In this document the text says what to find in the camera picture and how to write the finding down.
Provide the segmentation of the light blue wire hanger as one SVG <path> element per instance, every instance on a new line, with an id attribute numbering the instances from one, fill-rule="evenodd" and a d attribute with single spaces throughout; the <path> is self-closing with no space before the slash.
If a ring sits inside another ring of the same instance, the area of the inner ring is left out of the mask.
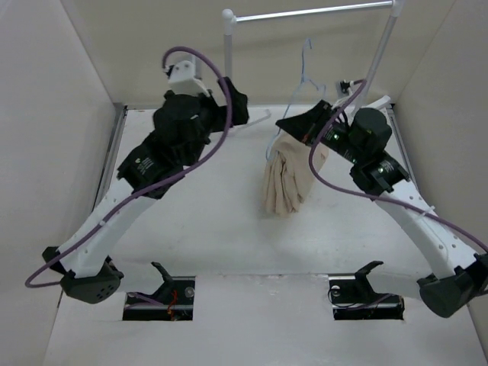
<path id="1" fill-rule="evenodd" d="M 289 99 L 287 107 L 285 108 L 284 113 L 282 115 L 282 119 L 285 119 L 288 116 L 290 108 L 296 104 L 296 102 L 298 101 L 298 97 L 300 96 L 300 93 L 308 85 L 311 85 L 316 90 L 316 92 L 319 93 L 320 97 L 326 96 L 326 90 L 327 90 L 326 84 L 316 82 L 307 74 L 307 52 L 311 51 L 312 49 L 313 49 L 313 41 L 308 37 L 303 42 L 303 46 L 301 48 L 301 53 L 300 53 L 300 81 Z"/>

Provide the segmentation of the beige trousers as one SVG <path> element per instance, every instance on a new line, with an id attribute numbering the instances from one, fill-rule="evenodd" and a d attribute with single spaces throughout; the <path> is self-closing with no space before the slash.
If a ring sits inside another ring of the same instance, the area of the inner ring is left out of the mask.
<path id="1" fill-rule="evenodd" d="M 282 133 L 265 166 L 262 203 L 267 214 L 287 217 L 298 212 L 316 178 L 309 167 L 311 148 Z"/>

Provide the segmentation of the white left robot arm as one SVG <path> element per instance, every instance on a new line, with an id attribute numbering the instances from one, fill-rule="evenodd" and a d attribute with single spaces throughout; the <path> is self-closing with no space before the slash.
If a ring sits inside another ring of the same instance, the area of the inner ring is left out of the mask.
<path id="1" fill-rule="evenodd" d="M 171 186 L 209 160 L 204 149 L 213 133 L 228 133 L 249 120 L 248 97 L 227 76 L 217 80 L 226 104 L 211 90 L 169 89 L 152 116 L 154 128 L 117 169 L 114 184 L 79 230 L 61 246 L 43 253 L 49 268 L 62 275 L 63 292 L 97 304 L 127 291 L 127 276 L 110 254 L 120 238 Z"/>

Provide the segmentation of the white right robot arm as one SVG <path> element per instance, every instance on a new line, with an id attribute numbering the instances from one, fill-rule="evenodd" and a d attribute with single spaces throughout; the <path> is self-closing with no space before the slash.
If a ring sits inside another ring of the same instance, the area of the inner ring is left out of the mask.
<path id="1" fill-rule="evenodd" d="M 421 300 L 437 316 L 449 318 L 487 293 L 487 254 L 476 253 L 459 238 L 465 231 L 440 218 L 409 173 L 386 152 L 392 129 L 382 112 L 361 108 L 348 119 L 343 108 L 320 101 L 276 125 L 303 145 L 323 144 L 350 162 L 358 188 L 354 196 L 366 197 L 386 212 L 429 264 L 429 274 L 410 275 L 381 271 L 382 261 L 368 263 L 354 274 L 359 307 L 395 295 Z"/>

